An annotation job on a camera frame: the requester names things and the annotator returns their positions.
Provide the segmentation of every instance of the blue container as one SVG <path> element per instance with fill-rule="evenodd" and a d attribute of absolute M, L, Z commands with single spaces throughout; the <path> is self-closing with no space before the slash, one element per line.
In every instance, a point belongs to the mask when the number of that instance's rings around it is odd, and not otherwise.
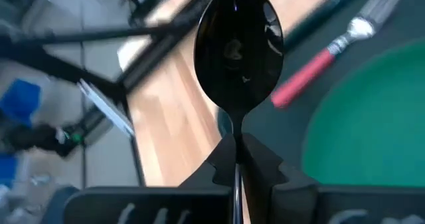
<path fill-rule="evenodd" d="M 31 127 L 31 115 L 40 106 L 41 88 L 30 82 L 16 79 L 0 99 L 3 113 L 0 129 L 3 133 L 16 125 Z M 12 186 L 17 171 L 15 156 L 0 154 L 0 184 Z"/>

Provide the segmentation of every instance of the green surface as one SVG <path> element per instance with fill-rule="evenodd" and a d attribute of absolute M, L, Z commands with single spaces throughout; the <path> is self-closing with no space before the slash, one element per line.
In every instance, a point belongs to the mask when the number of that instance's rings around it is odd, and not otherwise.
<path fill-rule="evenodd" d="M 425 186 L 425 42 L 385 53 L 311 119 L 305 173 L 325 184 Z"/>

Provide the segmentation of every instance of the fork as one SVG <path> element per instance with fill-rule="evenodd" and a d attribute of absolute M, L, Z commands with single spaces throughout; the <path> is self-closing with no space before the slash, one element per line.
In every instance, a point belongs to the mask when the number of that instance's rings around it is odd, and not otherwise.
<path fill-rule="evenodd" d="M 301 93 L 308 84 L 318 77 L 355 41 L 371 38 L 388 19 L 400 0 L 368 0 L 360 12 L 350 21 L 347 32 L 333 40 L 326 48 L 316 54 L 300 71 L 290 77 L 272 93 L 275 107 L 285 108 Z"/>

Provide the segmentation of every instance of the spoon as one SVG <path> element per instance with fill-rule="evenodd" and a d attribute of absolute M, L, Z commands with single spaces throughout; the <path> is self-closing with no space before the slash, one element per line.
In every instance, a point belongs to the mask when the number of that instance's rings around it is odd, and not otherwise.
<path fill-rule="evenodd" d="M 269 0 L 212 0 L 199 23 L 195 72 L 205 94 L 230 116 L 236 141 L 233 223 L 243 223 L 242 121 L 277 84 L 283 47 Z"/>

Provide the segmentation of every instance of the wooden floor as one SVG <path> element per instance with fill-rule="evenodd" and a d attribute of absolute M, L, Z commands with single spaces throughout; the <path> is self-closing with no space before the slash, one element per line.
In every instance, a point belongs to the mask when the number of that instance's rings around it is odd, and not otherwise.
<path fill-rule="evenodd" d="M 187 0 L 166 0 L 147 19 L 170 19 Z M 321 0 L 270 0 L 288 32 Z M 137 143 L 150 186 L 176 186 L 191 175 L 220 140 L 216 106 L 205 96 L 193 67 L 194 32 L 129 97 Z M 119 51 L 123 68 L 149 38 L 129 40 Z"/>

